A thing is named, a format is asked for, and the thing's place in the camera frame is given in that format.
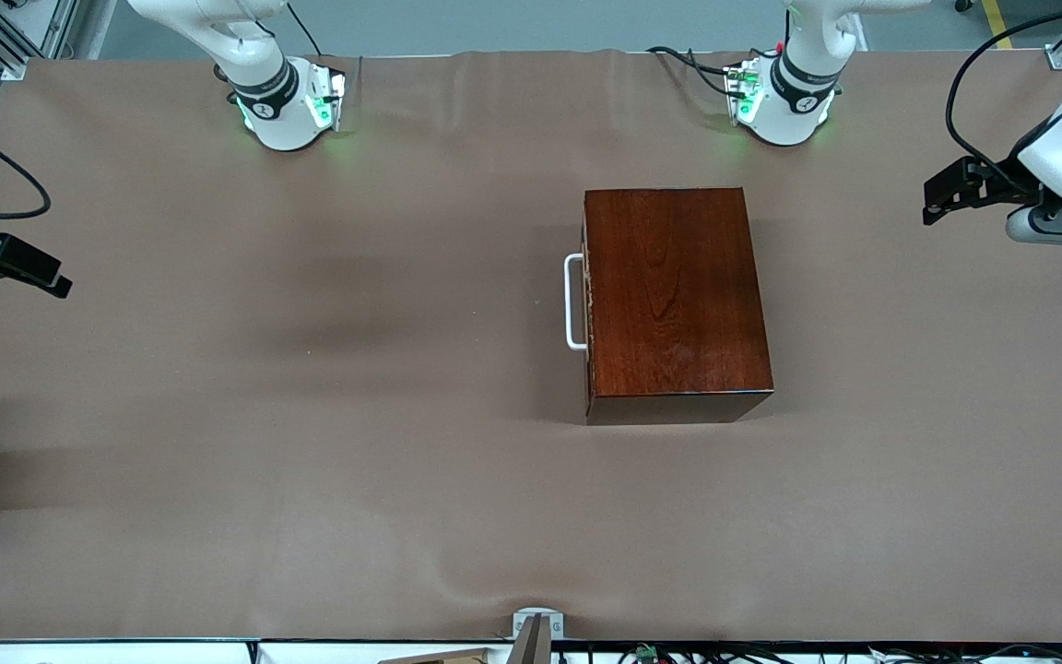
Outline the light wood drawer white handle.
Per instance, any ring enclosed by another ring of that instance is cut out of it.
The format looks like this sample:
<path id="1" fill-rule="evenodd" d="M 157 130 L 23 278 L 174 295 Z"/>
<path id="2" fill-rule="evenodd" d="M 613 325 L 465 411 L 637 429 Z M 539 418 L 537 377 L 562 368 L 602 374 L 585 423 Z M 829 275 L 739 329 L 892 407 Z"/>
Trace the light wood drawer white handle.
<path id="1" fill-rule="evenodd" d="M 579 354 L 582 360 L 582 395 L 584 419 L 590 411 L 590 323 L 589 293 L 587 293 L 587 218 L 581 212 L 579 240 L 561 261 L 563 273 L 564 340 L 566 348 Z"/>

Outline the dark wooden drawer cabinet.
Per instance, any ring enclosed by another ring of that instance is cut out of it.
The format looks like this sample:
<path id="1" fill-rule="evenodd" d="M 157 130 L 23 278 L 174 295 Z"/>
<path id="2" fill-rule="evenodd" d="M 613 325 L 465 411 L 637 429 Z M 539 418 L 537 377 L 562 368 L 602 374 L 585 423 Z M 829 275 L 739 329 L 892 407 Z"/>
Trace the dark wooden drawer cabinet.
<path id="1" fill-rule="evenodd" d="M 590 190 L 587 424 L 738 421 L 774 394 L 740 186 Z"/>

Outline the brown table mat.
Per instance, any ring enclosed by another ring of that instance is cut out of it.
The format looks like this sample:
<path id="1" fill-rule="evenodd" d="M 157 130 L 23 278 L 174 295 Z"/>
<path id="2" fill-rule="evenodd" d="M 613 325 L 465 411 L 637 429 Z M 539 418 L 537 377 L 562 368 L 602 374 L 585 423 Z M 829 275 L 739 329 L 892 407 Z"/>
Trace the brown table mat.
<path id="1" fill-rule="evenodd" d="M 623 52 L 352 67 L 296 154 L 203 62 L 41 62 L 0 148 L 0 639 L 1062 642 L 1062 245 L 920 222 L 955 52 L 862 53 L 813 142 Z M 775 392 L 587 426 L 585 192 L 741 186 Z"/>

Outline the tan wooden board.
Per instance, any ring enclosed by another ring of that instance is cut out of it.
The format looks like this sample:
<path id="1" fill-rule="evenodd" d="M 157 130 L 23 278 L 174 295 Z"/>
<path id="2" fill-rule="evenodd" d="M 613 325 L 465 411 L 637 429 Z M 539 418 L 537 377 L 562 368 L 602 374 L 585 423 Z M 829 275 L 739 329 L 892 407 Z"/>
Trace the tan wooden board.
<path id="1" fill-rule="evenodd" d="M 490 664 L 487 647 L 467 648 L 435 653 L 419 653 L 378 661 L 378 664 Z"/>

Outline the grey metal bracket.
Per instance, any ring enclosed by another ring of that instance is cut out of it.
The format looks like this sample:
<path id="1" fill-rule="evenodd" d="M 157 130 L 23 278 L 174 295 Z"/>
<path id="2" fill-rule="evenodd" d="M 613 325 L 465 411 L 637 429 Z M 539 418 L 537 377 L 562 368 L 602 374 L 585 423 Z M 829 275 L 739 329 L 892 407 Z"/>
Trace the grey metal bracket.
<path id="1" fill-rule="evenodd" d="M 558 664 L 556 640 L 565 639 L 565 618 L 550 608 L 523 608 L 513 614 L 513 645 L 506 664 Z"/>

